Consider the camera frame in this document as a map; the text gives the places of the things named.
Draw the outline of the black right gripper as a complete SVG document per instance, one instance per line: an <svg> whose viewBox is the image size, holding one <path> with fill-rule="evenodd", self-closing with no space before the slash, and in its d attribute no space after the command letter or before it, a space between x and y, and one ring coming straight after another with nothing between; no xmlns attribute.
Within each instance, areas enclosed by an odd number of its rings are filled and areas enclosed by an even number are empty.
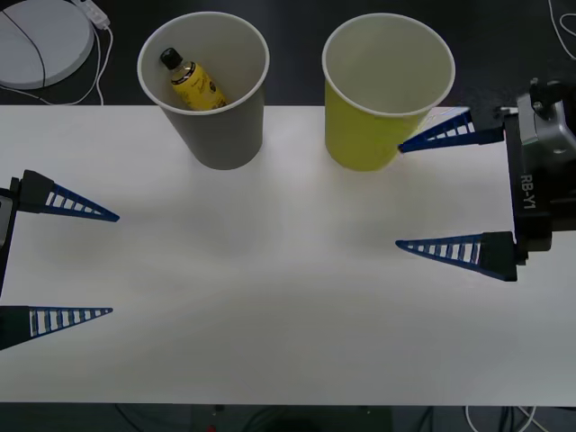
<svg viewBox="0 0 576 432"><path fill-rule="evenodd" d="M558 231L575 230L575 161L528 167L519 120L505 118L507 108L465 108L428 127L398 146L400 153L497 143L506 135L514 238L509 231L447 238L396 240L395 245L419 257L503 281L518 280L517 264L531 252L551 248Z"/></svg>

